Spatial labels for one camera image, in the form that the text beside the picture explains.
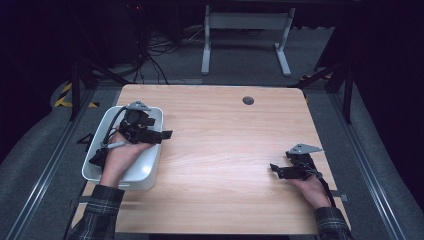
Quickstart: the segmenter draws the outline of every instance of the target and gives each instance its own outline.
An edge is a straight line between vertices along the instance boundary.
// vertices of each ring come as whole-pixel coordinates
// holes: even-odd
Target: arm
[[[321,239],[353,239],[343,214],[338,208],[331,207],[324,187],[315,175],[305,181],[288,181],[299,188],[305,199],[315,208],[315,221]]]
[[[120,141],[125,142],[126,139],[115,133],[110,143]],[[148,143],[126,143],[109,150],[100,182],[94,187],[84,215],[68,239],[114,239],[116,218],[125,193],[118,189],[119,181],[138,156],[152,146]]]

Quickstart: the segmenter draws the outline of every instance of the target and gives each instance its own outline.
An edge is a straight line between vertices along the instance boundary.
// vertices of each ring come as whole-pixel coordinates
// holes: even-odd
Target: hand
[[[300,179],[287,179],[302,192],[305,199],[315,208],[331,207],[327,194],[322,183],[315,175],[310,176],[305,181]]]
[[[125,142],[125,145],[109,150],[100,185],[118,188],[122,175],[130,168],[137,158],[155,144],[137,143],[131,144],[122,134],[116,132],[112,135],[109,143]]]

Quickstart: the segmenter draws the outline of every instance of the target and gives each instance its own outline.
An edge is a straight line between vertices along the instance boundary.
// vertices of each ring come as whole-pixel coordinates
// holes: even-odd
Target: plaid shirt
[[[84,216],[72,229],[68,239],[114,239],[116,217],[124,193],[124,190],[96,185],[84,211]]]
[[[84,216],[72,230],[70,240],[113,240],[116,217],[125,191],[96,185]],[[352,239],[349,227],[337,208],[315,211],[318,232],[322,240]]]
[[[335,207],[323,207],[315,210],[315,221],[322,240],[353,239],[342,212]]]

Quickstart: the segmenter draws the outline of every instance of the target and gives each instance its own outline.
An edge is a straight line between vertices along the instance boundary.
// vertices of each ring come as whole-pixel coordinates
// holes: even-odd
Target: plastic container
[[[90,149],[82,167],[82,175],[85,179],[95,184],[98,184],[102,175],[102,170],[99,166],[91,164],[89,160],[95,155],[97,149],[100,148],[100,143],[103,141],[106,131],[109,128],[115,115],[122,107],[112,107],[103,116],[96,134],[94,135]],[[151,130],[161,132],[163,127],[163,112],[160,108],[150,107],[151,111],[147,112],[150,118],[154,118],[155,125],[148,127]],[[113,126],[119,125],[124,118],[126,111],[122,111],[116,119]],[[156,173],[160,157],[161,144],[144,151],[134,164],[127,170],[125,175],[119,182],[119,188],[123,190],[148,190],[153,187],[156,181]]]

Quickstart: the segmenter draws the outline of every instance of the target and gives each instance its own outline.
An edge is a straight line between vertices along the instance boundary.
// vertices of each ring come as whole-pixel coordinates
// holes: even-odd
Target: table hole
[[[243,103],[246,105],[252,105],[255,100],[252,97],[246,96],[243,98]]]

